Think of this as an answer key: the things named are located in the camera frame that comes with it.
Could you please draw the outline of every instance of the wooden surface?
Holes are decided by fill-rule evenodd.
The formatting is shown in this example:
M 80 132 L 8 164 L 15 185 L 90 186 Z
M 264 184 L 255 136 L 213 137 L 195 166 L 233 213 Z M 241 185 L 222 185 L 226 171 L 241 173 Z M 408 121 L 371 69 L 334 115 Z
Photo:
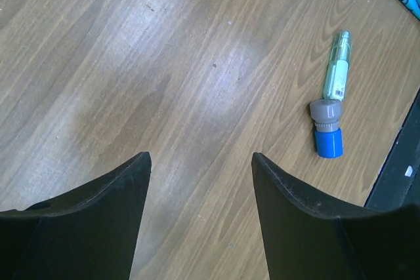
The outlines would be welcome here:
M 268 279 L 251 154 L 363 204 L 420 84 L 397 0 L 0 0 L 0 210 L 150 151 L 133 279 Z M 334 33 L 345 156 L 314 152 Z

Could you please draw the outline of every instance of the blue cylinder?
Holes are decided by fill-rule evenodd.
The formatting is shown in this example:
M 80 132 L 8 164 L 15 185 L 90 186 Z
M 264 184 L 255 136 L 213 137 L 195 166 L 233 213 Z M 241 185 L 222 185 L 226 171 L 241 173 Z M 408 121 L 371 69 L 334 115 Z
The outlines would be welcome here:
M 343 155 L 343 135 L 341 129 L 333 132 L 315 130 L 316 149 L 320 157 L 334 159 Z

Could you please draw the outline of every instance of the green marker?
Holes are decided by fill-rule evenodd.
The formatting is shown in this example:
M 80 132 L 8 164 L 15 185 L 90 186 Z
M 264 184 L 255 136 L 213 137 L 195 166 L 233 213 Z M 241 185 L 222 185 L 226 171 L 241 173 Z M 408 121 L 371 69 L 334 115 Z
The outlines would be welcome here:
M 333 50 L 329 57 L 324 98 L 343 101 L 352 54 L 352 36 L 349 31 L 340 31 L 334 38 Z

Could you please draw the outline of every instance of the gray cap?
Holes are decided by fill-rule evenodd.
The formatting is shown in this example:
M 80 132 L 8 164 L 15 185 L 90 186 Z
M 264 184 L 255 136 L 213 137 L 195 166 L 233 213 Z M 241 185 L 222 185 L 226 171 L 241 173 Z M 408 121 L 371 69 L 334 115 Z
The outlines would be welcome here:
M 342 114 L 340 101 L 317 100 L 310 103 L 309 108 L 317 131 L 333 132 L 338 130 Z

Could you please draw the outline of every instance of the bottle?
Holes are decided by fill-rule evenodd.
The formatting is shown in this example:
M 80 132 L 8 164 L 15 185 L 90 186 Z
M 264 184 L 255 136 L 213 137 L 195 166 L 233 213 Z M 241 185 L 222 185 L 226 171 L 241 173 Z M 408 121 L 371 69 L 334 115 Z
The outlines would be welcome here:
M 343 155 L 343 136 L 340 117 L 341 101 L 317 100 L 309 104 L 310 116 L 315 121 L 316 150 L 320 157 L 333 159 Z
M 334 38 L 333 49 L 329 57 L 327 79 L 324 87 L 324 98 L 326 100 L 344 100 L 351 52 L 352 36 L 350 32 L 340 31 Z

